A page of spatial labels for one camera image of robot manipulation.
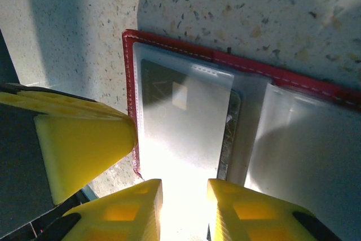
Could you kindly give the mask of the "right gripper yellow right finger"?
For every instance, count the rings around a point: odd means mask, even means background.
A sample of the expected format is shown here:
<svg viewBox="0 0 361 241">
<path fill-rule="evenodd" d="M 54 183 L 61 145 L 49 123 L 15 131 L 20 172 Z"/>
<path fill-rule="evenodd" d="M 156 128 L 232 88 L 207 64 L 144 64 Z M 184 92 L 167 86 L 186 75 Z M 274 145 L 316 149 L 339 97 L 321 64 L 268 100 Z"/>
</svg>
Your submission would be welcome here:
<svg viewBox="0 0 361 241">
<path fill-rule="evenodd" d="M 211 241 L 342 241 L 307 209 L 221 179 L 207 201 Z"/>
</svg>

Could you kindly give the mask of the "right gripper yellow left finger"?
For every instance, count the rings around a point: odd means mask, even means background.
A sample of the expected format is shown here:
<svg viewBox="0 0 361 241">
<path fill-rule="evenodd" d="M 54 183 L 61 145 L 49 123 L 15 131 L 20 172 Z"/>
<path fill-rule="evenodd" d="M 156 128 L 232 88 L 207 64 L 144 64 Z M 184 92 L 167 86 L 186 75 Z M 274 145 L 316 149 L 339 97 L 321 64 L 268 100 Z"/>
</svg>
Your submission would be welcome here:
<svg viewBox="0 0 361 241">
<path fill-rule="evenodd" d="M 162 181 L 150 179 L 70 209 L 39 241 L 160 241 Z"/>
</svg>

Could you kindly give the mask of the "red card holder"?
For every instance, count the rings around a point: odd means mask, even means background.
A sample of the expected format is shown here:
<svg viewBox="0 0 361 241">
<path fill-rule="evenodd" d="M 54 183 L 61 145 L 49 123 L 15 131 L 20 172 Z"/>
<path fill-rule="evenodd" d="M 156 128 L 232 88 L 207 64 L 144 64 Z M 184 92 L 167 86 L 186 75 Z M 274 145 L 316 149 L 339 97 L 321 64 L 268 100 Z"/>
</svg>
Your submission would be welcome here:
<svg viewBox="0 0 361 241">
<path fill-rule="evenodd" d="M 361 91 L 169 37 L 122 34 L 134 171 L 163 182 L 161 241 L 211 241 L 207 171 L 164 155 L 142 132 L 141 61 L 232 73 L 241 96 L 226 179 L 297 204 L 343 241 L 361 241 Z"/>
</svg>

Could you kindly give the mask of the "black credit card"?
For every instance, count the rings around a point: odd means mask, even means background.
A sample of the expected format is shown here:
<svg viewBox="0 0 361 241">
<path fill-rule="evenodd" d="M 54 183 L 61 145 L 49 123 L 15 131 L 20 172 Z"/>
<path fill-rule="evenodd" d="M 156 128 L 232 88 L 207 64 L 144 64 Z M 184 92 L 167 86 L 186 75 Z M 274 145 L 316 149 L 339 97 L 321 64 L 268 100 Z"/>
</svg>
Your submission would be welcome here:
<svg viewBox="0 0 361 241">
<path fill-rule="evenodd" d="M 226 179 L 241 107 L 234 76 L 202 64 L 142 59 L 142 132 L 162 154 Z"/>
</svg>

